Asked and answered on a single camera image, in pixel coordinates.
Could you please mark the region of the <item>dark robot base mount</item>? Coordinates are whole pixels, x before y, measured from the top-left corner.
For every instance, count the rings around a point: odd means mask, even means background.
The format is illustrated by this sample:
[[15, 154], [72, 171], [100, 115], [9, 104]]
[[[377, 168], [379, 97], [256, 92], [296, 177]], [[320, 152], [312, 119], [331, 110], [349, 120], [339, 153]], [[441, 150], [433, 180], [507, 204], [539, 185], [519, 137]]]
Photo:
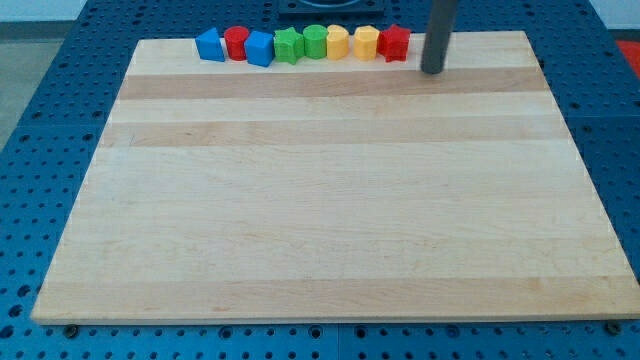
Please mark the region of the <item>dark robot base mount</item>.
[[303, 15], [353, 15], [382, 14], [385, 0], [277, 0], [278, 14]]

